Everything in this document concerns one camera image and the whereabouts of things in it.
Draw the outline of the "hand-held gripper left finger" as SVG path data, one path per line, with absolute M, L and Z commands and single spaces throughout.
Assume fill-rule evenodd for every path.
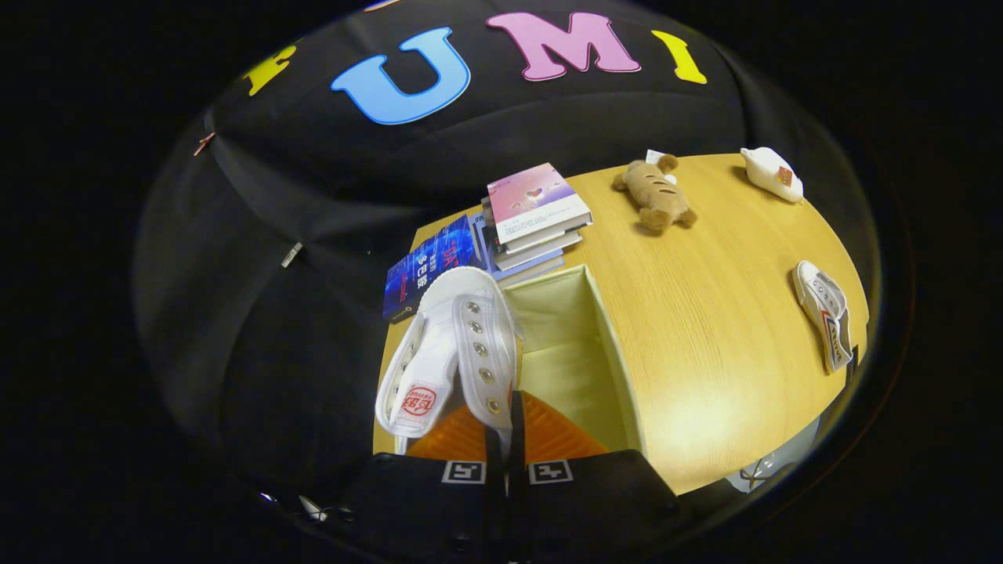
M 501 563 L 505 526 L 498 437 L 467 407 L 376 454 L 333 506 L 337 538 L 384 563 Z

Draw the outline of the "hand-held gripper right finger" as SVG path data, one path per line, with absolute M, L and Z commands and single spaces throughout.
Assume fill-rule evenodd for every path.
M 509 560 L 645 562 L 676 542 L 684 506 L 640 452 L 558 454 L 586 433 L 529 392 L 512 416 Z

